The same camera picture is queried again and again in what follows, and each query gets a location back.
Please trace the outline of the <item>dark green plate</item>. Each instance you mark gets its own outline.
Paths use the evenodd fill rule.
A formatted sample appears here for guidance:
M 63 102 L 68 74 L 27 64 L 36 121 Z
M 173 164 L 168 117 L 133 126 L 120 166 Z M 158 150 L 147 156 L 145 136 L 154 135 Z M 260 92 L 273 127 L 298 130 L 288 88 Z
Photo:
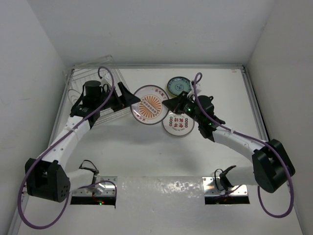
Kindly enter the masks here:
M 189 93 L 191 91 L 191 82 L 183 76 L 173 77 L 167 83 L 167 90 L 173 96 L 178 96 L 183 91 Z

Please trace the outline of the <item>white plate red characters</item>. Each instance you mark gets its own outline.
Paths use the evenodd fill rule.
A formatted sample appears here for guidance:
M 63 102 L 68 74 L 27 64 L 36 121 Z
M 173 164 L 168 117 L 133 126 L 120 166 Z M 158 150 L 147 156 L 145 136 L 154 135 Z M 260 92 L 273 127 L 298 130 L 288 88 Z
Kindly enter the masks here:
M 195 126 L 195 121 L 186 114 L 174 114 L 170 112 L 162 121 L 165 132 L 174 137 L 185 137 L 189 135 Z

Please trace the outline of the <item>white floral plate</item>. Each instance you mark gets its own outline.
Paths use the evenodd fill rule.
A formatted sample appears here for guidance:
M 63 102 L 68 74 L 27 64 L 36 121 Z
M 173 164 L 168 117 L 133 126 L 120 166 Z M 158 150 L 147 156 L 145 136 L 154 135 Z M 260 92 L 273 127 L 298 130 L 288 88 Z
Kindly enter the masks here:
M 131 106 L 133 117 L 145 125 L 155 125 L 162 122 L 168 115 L 169 109 L 163 105 L 163 101 L 169 99 L 166 91 L 156 85 L 146 85 L 137 89 L 134 93 L 140 101 Z

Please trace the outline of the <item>white plate green rim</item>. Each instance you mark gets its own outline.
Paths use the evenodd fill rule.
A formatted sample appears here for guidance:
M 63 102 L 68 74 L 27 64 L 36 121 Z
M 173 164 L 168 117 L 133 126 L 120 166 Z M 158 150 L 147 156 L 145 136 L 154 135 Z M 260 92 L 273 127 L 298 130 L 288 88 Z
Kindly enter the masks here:
M 67 92 L 67 97 L 72 105 L 80 98 L 81 93 L 74 89 L 69 89 Z

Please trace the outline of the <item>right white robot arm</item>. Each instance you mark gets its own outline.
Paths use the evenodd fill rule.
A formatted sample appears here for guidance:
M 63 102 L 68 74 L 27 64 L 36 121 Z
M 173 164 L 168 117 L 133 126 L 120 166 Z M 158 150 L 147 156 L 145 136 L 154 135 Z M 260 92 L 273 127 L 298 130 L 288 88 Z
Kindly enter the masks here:
M 223 170 L 219 175 L 220 185 L 227 190 L 235 185 L 258 185 L 269 193 L 274 193 L 295 168 L 282 143 L 276 139 L 261 141 L 250 139 L 244 134 L 222 128 L 225 123 L 214 114 L 213 97 L 200 95 L 196 100 L 187 92 L 163 101 L 163 105 L 175 114 L 186 114 L 198 123 L 198 130 L 205 139 L 227 146 L 252 162 L 247 170 L 235 165 Z

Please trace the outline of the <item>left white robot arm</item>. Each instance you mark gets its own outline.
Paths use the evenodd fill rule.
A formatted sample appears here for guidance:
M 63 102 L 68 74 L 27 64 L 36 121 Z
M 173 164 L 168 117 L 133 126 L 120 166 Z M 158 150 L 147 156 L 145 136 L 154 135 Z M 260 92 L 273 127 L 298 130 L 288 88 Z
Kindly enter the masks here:
M 25 164 L 27 193 L 42 199 L 63 202 L 71 191 L 95 183 L 98 170 L 80 167 L 65 173 L 67 162 L 82 137 L 94 126 L 100 112 L 123 110 L 139 103 L 140 99 L 119 82 L 121 95 L 114 87 L 91 80 L 83 85 L 83 92 L 71 108 L 66 125 L 52 145 L 37 159 Z

